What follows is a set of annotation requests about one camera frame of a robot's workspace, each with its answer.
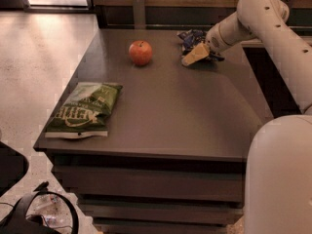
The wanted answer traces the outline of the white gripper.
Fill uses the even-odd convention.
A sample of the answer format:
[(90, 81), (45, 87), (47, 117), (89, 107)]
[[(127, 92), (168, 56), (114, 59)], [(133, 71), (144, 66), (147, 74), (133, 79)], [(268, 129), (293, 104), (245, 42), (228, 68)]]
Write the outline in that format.
[(191, 65), (201, 59), (205, 59), (212, 52), (221, 53), (230, 48), (230, 45), (225, 42), (220, 33), (220, 24), (214, 25), (206, 35), (206, 44), (201, 42), (196, 45), (190, 53), (182, 58), (181, 63), (184, 66)]

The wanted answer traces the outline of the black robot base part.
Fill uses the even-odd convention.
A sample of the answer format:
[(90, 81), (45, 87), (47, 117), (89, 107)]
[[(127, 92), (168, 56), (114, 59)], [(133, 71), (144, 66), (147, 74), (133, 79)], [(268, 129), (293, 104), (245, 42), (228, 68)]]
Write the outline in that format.
[(0, 141), (0, 197), (26, 175), (28, 168), (22, 154)]

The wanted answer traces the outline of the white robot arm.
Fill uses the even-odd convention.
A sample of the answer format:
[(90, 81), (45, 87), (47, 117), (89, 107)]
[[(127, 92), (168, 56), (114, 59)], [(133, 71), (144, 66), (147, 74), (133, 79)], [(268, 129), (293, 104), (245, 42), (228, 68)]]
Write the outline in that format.
[(312, 234), (312, 47), (287, 24), (281, 0), (239, 0), (228, 18), (182, 57), (216, 59), (243, 41), (274, 115), (255, 134), (245, 166), (244, 234)]

